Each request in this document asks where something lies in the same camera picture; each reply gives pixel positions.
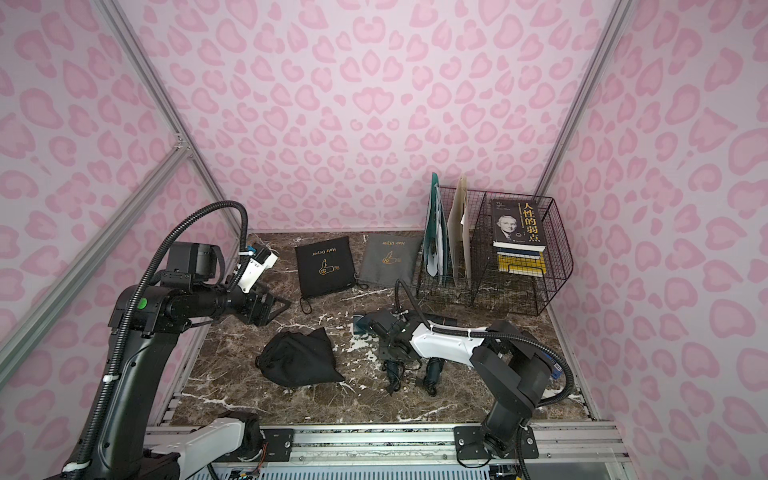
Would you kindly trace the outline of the black pouch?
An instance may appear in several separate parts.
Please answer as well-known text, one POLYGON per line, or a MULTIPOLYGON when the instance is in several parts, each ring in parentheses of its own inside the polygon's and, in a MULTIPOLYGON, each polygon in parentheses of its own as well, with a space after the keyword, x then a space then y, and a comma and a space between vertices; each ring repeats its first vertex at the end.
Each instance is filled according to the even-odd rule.
POLYGON ((310 300, 352 288, 357 275, 349 237, 343 236, 295 248, 301 297, 300 309, 312 312, 310 300))
POLYGON ((340 383, 333 345, 324 328, 309 334, 276 334, 256 357, 255 366, 271 382, 288 388, 340 383))

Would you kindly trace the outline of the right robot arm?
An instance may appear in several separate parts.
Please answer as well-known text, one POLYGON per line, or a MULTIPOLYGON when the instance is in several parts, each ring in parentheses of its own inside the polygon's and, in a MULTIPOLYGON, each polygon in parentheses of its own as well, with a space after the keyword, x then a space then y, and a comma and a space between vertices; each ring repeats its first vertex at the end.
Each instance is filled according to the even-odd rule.
POLYGON ((494 403, 473 433, 456 431, 458 460, 536 457, 530 423, 534 412, 567 399, 575 375, 556 350, 515 325, 498 320, 484 328, 462 328, 452 318, 424 313, 402 281, 395 296, 406 295, 410 308, 396 303, 391 310, 357 315, 353 331, 371 335, 388 378, 388 393, 401 389, 407 365, 426 367, 422 387, 436 393, 446 362, 470 367, 492 394, 494 403))

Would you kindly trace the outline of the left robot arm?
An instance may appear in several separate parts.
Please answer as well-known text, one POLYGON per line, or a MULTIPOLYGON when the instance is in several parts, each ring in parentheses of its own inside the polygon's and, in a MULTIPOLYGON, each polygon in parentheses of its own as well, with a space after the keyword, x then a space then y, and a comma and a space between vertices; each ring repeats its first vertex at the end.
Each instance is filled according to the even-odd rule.
POLYGON ((253 414, 235 414, 166 445, 146 447, 145 435, 165 366, 186 331, 234 316, 246 325, 269 324, 278 297, 260 284, 277 260, 267 247, 247 243, 248 213, 233 200, 209 204, 189 215, 161 242, 136 285, 115 303, 107 362, 86 423, 60 479, 186 479, 217 458, 238 451, 263 453, 253 414), (181 241, 205 216, 232 208, 241 217, 238 261, 225 271, 215 245, 181 241))

